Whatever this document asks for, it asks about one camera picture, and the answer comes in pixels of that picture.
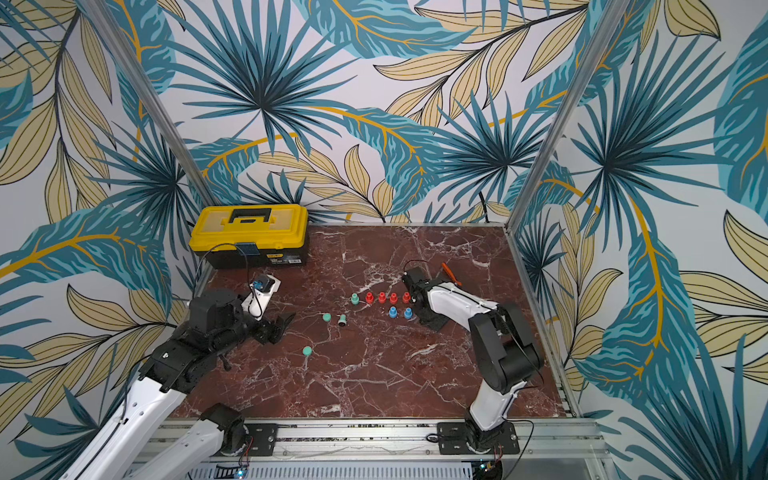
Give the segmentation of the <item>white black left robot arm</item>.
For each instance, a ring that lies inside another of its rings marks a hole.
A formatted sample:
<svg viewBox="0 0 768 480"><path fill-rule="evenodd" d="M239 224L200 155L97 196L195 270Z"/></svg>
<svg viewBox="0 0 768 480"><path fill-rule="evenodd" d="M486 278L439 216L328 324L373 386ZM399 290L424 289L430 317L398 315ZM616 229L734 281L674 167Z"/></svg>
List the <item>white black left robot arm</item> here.
<svg viewBox="0 0 768 480"><path fill-rule="evenodd" d="M174 443L138 469L131 466L168 416L226 356L249 339L276 344L293 320L266 318L279 280L262 276L249 294L228 289L204 292L189 304L189 317L150 355L128 386L117 411L78 455L64 479L183 479L200 463L221 454L244 463L263 428L251 429L239 411L208 408Z"/></svg>

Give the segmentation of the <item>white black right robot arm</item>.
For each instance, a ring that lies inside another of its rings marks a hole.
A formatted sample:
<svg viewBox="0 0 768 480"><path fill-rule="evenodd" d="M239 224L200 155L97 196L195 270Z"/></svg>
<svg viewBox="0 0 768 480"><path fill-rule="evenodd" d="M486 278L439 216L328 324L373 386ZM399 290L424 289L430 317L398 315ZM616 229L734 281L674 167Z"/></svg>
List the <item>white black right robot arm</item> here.
<svg viewBox="0 0 768 480"><path fill-rule="evenodd" d="M518 305L484 300L419 267L402 276L419 323L438 331L453 322L469 332L482 382L461 422L437 426L443 455L518 454L514 400L544 365L531 326Z"/></svg>

